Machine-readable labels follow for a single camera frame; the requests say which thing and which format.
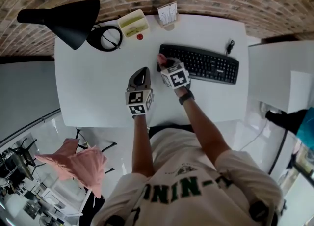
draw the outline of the white floor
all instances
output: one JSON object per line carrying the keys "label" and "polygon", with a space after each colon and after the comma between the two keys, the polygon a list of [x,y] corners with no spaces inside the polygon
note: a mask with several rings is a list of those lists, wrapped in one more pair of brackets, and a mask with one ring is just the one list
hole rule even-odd
{"label": "white floor", "polygon": [[[284,130],[261,118],[258,101],[248,100],[244,121],[225,121],[216,125],[232,149],[249,152],[262,170],[269,171],[282,141]],[[100,149],[110,145],[110,141],[118,143],[104,152],[108,158],[105,171],[110,168],[115,169],[108,173],[103,180],[102,193],[105,198],[108,198],[119,178],[131,172],[133,129],[82,128],[81,134],[91,146],[96,145]],[[36,146],[32,148],[33,153],[46,154],[57,151],[65,138],[74,138],[76,130],[74,127],[65,126],[62,115],[60,115],[32,131],[31,135],[37,139]],[[44,165],[36,169],[34,178],[43,181],[49,173],[52,178],[56,177],[52,168]]]}

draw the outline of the person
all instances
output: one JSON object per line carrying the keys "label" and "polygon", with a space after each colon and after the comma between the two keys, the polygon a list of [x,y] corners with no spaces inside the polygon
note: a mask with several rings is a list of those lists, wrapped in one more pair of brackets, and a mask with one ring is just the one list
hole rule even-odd
{"label": "person", "polygon": [[294,113],[273,113],[267,111],[265,118],[277,126],[294,133],[310,150],[314,150],[314,108]]}
{"label": "person", "polygon": [[[161,66],[166,62],[161,54],[157,60]],[[277,183],[248,153],[229,148],[185,87],[174,92],[185,98],[183,108],[191,125],[159,126],[148,133],[145,116],[134,117],[132,173],[120,178],[92,225],[243,226],[264,225],[269,218],[276,222],[283,206]],[[257,207],[266,208],[270,216],[259,217],[263,212]]]}

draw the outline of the black desk lamp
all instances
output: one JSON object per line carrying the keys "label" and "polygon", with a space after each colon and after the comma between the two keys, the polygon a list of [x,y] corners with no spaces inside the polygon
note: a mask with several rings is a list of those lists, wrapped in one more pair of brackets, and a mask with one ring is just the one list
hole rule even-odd
{"label": "black desk lamp", "polygon": [[97,19],[99,0],[84,0],[52,9],[23,9],[19,23],[43,24],[72,49],[78,49],[87,39]]}

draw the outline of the wristwatch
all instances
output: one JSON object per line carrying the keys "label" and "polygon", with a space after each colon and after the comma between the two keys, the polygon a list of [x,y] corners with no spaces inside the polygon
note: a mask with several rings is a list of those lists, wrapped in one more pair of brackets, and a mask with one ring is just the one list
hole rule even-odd
{"label": "wristwatch", "polygon": [[183,105],[185,100],[188,100],[189,98],[195,99],[193,93],[187,89],[187,93],[179,98],[179,103]]}

